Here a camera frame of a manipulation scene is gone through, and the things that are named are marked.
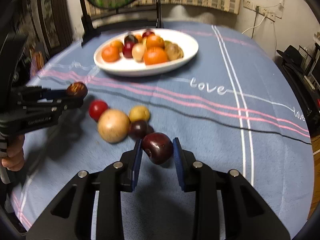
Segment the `person's left hand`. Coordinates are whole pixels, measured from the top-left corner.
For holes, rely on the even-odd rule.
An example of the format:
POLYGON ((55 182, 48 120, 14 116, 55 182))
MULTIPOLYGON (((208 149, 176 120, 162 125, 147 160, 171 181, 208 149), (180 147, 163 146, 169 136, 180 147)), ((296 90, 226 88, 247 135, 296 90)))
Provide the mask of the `person's left hand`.
POLYGON ((1 159, 2 166, 9 171, 17 172, 25 163, 23 144, 25 135, 17 136, 7 147, 7 156, 1 159))

